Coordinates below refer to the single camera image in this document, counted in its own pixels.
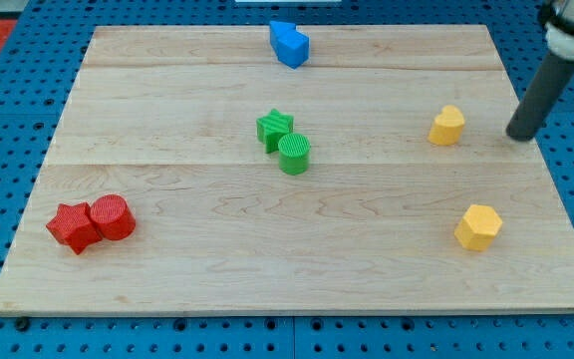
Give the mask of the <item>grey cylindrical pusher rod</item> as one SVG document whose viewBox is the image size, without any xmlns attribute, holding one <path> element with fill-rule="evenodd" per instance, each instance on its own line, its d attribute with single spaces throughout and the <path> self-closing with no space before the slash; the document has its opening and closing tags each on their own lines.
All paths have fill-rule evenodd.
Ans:
<svg viewBox="0 0 574 359">
<path fill-rule="evenodd" d="M 505 129 L 519 142 L 535 137 L 574 75 L 574 35 L 551 23 L 545 29 L 548 52 Z"/>
</svg>

